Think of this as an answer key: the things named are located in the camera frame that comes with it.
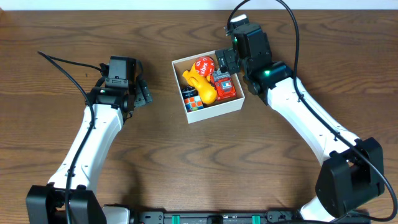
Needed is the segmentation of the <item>red ball with white numbers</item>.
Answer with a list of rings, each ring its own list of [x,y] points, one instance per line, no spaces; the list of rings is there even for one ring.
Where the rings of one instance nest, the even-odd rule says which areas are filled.
[[[203,77],[212,75],[213,72],[215,71],[214,60],[209,56],[199,57],[196,60],[194,66],[197,73]]]

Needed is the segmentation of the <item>red toy fire truck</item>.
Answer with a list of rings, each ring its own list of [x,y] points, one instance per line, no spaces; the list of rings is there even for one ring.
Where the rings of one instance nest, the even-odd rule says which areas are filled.
[[[233,85],[231,75],[228,72],[221,72],[220,69],[213,72],[211,83],[217,91],[217,101],[233,98],[236,96],[236,90]]]

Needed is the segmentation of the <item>white cardboard box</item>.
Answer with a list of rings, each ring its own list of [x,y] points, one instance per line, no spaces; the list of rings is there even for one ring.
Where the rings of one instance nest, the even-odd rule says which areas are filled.
[[[225,99],[220,102],[216,101],[214,104],[210,106],[205,106],[204,109],[190,111],[190,112],[187,111],[181,92],[181,88],[186,86],[187,82],[182,77],[182,74],[185,70],[191,69],[196,59],[202,56],[211,57],[215,61],[215,65],[218,66],[214,50],[202,54],[196,54],[193,56],[173,60],[171,62],[174,71],[175,80],[178,86],[180,101],[182,102],[183,111],[185,113],[185,116],[187,117],[188,124],[240,110],[245,100],[245,95],[241,86],[241,82],[239,81],[238,78],[238,73],[235,73],[231,75],[233,85],[236,88],[236,93],[237,93],[237,96],[235,98]]]

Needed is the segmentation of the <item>yellow rubber toy animal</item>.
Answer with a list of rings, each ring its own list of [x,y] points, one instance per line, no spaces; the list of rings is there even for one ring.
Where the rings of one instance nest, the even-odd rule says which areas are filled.
[[[210,105],[216,101],[217,92],[215,87],[196,71],[195,65],[192,65],[190,70],[184,71],[182,76],[190,86],[197,90],[204,104]]]

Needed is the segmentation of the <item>black round cap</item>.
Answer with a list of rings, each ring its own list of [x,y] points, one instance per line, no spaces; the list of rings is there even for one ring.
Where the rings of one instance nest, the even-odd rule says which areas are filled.
[[[187,85],[185,88],[181,89],[181,94],[183,99],[195,97],[198,95],[198,91],[195,87]]]

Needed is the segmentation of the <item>colourful puzzle cube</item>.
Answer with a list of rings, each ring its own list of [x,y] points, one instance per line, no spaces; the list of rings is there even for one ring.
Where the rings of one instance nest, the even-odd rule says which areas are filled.
[[[204,108],[203,102],[199,95],[185,98],[184,105],[188,113],[192,111],[201,110]]]

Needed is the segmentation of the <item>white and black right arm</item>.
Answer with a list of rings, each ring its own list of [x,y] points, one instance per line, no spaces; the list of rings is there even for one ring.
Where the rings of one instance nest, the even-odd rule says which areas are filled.
[[[222,72],[243,72],[249,91],[282,115],[310,146],[321,165],[316,196],[300,209],[304,220],[332,222],[390,190],[383,151],[332,118],[306,91],[294,71],[270,53],[239,58],[235,49],[215,52]]]

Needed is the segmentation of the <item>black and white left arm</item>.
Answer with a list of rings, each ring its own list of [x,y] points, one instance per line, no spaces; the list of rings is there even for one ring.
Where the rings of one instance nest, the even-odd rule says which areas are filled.
[[[26,197],[30,223],[133,223],[124,205],[101,206],[96,190],[104,161],[133,108],[152,96],[141,78],[101,78],[86,96],[78,134],[47,185],[33,185]]]

